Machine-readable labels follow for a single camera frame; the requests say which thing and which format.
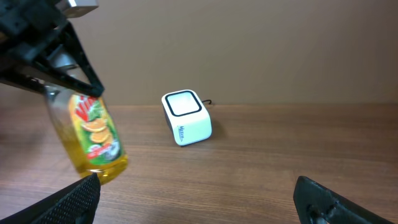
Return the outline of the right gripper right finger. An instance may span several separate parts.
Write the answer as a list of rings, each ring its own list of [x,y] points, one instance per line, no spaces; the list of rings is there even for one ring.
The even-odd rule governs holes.
[[[298,177],[293,199],[301,224],[392,224],[306,176]]]

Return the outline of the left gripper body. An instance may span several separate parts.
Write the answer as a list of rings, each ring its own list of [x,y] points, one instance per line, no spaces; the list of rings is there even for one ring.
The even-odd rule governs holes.
[[[50,78],[35,64],[67,23],[61,0],[1,1],[1,83],[43,93]]]

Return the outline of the white barcode scanner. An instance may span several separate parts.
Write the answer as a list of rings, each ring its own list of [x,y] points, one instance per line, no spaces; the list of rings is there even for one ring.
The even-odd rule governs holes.
[[[193,90],[167,93],[161,101],[165,120],[179,146],[204,141],[212,135],[210,114]]]

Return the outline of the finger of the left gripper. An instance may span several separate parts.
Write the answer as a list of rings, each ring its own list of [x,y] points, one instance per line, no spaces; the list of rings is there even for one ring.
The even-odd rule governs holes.
[[[31,60],[30,88],[43,94],[45,82],[100,97],[104,86],[91,66],[71,23],[51,23],[32,27],[30,43],[35,57]]]

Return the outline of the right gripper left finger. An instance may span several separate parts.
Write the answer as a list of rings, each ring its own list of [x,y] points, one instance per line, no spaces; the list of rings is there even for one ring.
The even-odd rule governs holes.
[[[101,183],[91,174],[1,220],[1,224],[92,224]]]

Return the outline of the yellow dish soap bottle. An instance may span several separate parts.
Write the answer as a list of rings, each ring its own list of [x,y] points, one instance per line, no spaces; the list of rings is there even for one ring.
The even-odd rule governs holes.
[[[102,98],[47,82],[45,102],[60,141],[81,177],[95,173],[104,185],[125,170],[128,156]]]

